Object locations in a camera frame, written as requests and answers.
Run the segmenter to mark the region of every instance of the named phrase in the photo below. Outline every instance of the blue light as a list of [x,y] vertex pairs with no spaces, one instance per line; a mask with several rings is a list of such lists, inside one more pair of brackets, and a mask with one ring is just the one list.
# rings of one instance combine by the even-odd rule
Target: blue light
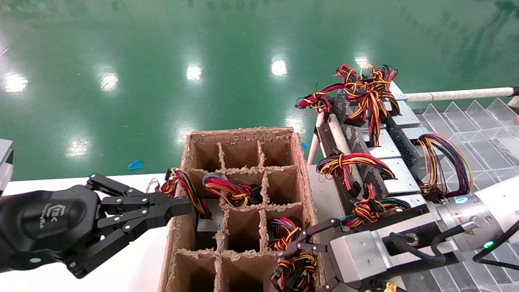
[[454,201],[454,203],[456,203],[456,204],[463,204],[463,203],[466,203],[468,200],[469,200],[469,198],[467,198],[467,197],[461,197],[461,198],[457,198]]

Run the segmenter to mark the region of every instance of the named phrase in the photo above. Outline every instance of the robotic arm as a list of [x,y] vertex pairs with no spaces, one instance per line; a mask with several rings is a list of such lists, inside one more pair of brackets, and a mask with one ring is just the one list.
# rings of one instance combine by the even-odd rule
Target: robotic arm
[[[463,252],[481,248],[472,259],[475,262],[519,270],[513,264],[483,259],[507,240],[519,242],[518,185],[516,176],[474,195],[446,204],[428,202],[353,229],[330,219],[302,232],[280,256],[299,250],[328,253],[336,275],[322,292],[339,283],[375,291],[383,280],[458,263],[465,260]],[[312,235],[331,228],[336,232],[328,245],[310,242]]]
[[[0,175],[7,162],[0,160]],[[9,179],[10,172],[0,176],[0,187]],[[187,197],[143,193],[100,174],[62,191],[1,196],[2,190],[0,273],[63,262],[83,278],[147,230],[193,210]],[[101,200],[96,191],[110,196]]]

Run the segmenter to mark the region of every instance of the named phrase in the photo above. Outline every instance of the yellow label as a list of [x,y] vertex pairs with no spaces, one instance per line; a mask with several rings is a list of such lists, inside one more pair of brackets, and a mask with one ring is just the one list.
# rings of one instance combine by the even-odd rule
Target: yellow label
[[386,284],[386,292],[397,292],[397,286],[393,283]]

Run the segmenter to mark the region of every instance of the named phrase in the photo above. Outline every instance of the green light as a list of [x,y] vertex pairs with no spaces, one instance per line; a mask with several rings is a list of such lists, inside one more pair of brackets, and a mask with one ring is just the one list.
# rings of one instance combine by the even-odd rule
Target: green light
[[494,244],[494,241],[489,241],[483,245],[483,248],[489,248],[492,246],[492,244]]

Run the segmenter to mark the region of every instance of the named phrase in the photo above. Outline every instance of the white tabletop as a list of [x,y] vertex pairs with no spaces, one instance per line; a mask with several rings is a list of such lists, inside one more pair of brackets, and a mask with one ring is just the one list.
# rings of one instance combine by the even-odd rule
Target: white tabletop
[[[145,192],[152,178],[160,180],[164,178],[164,174],[110,178]],[[7,184],[3,195],[36,190],[63,190],[76,184],[84,185],[86,181],[86,178],[13,181]],[[155,292],[162,269],[167,234],[167,227],[147,231],[81,280],[76,279],[64,264],[53,263],[31,271],[0,274],[0,290],[6,292]]]

